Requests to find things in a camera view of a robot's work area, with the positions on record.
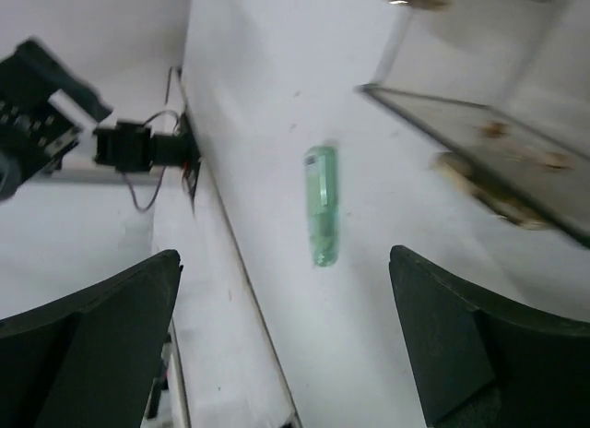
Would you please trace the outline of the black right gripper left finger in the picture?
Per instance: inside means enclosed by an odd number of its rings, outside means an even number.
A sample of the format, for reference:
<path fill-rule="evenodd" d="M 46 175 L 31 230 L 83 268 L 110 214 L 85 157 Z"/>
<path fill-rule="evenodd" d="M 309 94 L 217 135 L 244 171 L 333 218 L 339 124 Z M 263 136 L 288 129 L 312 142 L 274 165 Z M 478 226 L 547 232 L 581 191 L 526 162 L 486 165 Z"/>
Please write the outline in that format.
<path fill-rule="evenodd" d="M 1 321 L 4 427 L 138 427 L 181 280 L 169 249 Z"/>

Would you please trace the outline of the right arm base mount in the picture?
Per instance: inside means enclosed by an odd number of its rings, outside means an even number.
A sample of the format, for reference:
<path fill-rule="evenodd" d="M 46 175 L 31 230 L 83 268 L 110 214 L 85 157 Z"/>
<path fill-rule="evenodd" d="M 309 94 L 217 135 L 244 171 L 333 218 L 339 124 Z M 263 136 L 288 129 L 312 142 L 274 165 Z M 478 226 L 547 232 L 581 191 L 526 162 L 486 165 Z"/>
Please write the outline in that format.
<path fill-rule="evenodd" d="M 112 167 L 122 176 L 137 212 L 144 214 L 154 207 L 164 174 L 159 175 L 145 206 L 139 204 L 130 176 L 156 167 L 179 169 L 181 187 L 190 201 L 195 201 L 202 154 L 187 106 L 181 112 L 165 108 L 144 121 L 119 120 L 113 126 L 99 126 L 92 135 L 96 139 L 95 163 Z"/>

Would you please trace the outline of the green transparent tube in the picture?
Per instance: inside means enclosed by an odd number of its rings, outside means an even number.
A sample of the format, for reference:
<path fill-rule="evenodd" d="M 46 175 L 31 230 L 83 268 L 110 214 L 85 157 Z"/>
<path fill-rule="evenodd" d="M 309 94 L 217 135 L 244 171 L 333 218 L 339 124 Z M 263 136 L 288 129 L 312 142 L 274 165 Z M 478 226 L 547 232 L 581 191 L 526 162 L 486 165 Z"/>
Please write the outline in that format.
<path fill-rule="evenodd" d="M 338 155 L 333 146 L 311 147 L 303 160 L 306 216 L 313 264 L 329 267 L 339 250 Z"/>

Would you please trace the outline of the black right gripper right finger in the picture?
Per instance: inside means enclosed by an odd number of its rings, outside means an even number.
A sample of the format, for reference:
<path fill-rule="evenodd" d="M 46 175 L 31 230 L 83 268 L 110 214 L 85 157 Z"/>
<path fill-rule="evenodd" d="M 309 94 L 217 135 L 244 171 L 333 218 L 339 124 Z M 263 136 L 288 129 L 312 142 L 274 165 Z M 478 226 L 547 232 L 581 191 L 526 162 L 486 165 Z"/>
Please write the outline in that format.
<path fill-rule="evenodd" d="M 389 272 L 427 426 L 588 426 L 588 323 L 510 300 L 402 245 Z"/>

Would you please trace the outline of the teal orange drawer box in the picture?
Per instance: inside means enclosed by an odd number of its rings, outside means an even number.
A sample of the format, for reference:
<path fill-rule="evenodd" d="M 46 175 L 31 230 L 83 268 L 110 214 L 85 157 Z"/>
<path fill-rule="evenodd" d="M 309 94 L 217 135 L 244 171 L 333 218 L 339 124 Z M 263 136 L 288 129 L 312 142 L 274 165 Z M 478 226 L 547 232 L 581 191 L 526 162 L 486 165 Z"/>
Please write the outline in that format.
<path fill-rule="evenodd" d="M 384 0 L 361 91 L 451 151 L 496 214 L 589 244 L 589 0 Z"/>

